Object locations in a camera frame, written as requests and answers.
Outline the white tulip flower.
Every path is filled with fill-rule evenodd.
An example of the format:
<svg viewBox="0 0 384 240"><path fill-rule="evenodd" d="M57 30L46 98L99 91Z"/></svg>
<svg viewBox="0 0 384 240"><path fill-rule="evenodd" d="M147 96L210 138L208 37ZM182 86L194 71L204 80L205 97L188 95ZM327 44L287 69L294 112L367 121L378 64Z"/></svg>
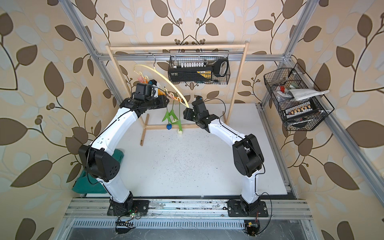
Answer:
<svg viewBox="0 0 384 240"><path fill-rule="evenodd" d="M180 123L180 119L177 117L175 111L174 111L174 103L172 104L172 108L170 111L168 111L168 122L171 125L178 125Z"/></svg>
<svg viewBox="0 0 384 240"><path fill-rule="evenodd" d="M181 120L180 120L180 123L178 125L173 125L173 126L177 126L178 127L178 134L179 135L183 134L183 128L182 128Z"/></svg>

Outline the blue tulip flower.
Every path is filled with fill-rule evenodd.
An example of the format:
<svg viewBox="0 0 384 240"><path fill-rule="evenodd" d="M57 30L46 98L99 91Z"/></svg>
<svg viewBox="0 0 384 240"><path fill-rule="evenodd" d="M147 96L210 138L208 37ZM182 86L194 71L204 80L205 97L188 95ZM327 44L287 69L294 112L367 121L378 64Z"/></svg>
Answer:
<svg viewBox="0 0 384 240"><path fill-rule="evenodd" d="M177 118L176 118L176 115L174 112L174 102L172 104L172 108L170 111L167 108L166 113L165 113L162 121L164 122L165 120L167 120L167 122L168 122L166 125L167 130L171 130L173 123L175 123L177 121Z"/></svg>

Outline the cream clothes hanger with clips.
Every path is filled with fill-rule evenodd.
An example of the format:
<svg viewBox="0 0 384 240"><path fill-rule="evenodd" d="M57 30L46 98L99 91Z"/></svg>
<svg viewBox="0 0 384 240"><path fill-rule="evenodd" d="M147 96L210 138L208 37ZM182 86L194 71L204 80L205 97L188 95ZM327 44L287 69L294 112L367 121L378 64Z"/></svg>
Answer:
<svg viewBox="0 0 384 240"><path fill-rule="evenodd" d="M162 95L165 95L170 100L174 100L175 102L178 102L181 105L184 105L185 107L189 108L189 103L186 100L185 96L180 92L180 90L178 90L178 88L168 79L168 77L158 71L156 67L156 56L153 53L149 54L154 59L152 65L136 64L133 67L134 73L139 76L139 81L141 83L148 84L149 80L156 80L158 83L158 90L162 93Z"/></svg>

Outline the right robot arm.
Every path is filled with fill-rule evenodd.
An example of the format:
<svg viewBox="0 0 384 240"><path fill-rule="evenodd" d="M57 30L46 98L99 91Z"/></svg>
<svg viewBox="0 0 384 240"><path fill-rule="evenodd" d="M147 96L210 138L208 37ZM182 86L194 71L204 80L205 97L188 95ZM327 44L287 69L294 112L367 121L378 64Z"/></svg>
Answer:
<svg viewBox="0 0 384 240"><path fill-rule="evenodd" d="M245 177L241 204L245 211L251 211L259 205L261 194L258 191L258 178L265 173L265 159L256 136L241 134L222 122L221 117L210 114L200 96L196 97L192 106L183 111L184 119L195 122L198 127L217 136L232 148L234 165Z"/></svg>

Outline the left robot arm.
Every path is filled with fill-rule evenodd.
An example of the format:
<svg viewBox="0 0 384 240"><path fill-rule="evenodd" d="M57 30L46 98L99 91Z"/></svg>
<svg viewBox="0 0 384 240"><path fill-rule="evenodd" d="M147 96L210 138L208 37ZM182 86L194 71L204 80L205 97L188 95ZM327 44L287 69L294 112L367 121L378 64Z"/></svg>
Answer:
<svg viewBox="0 0 384 240"><path fill-rule="evenodd" d="M97 179L107 190L114 203L125 205L132 197L122 180L120 163L113 153L130 126L147 110L166 108L169 99L159 83L138 83L135 92L126 98L102 133L89 145L81 145L78 155L87 174Z"/></svg>

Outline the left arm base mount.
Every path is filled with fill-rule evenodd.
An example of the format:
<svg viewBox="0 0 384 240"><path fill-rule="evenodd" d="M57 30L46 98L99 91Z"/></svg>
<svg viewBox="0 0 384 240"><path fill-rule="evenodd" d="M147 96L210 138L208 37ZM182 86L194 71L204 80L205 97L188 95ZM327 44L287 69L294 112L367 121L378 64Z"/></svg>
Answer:
<svg viewBox="0 0 384 240"><path fill-rule="evenodd" d="M149 201L127 199L124 203L117 203L110 199L107 215L116 217L146 215L148 209Z"/></svg>

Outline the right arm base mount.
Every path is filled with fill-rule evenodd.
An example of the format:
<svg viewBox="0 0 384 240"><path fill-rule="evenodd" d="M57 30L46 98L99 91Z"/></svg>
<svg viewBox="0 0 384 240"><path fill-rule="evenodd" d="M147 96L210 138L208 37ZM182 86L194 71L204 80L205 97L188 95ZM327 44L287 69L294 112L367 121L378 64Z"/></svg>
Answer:
<svg viewBox="0 0 384 240"><path fill-rule="evenodd" d="M256 200L248 204L243 199L227 201L227 210L229 217L239 218L266 218L269 216L267 205L264 201Z"/></svg>

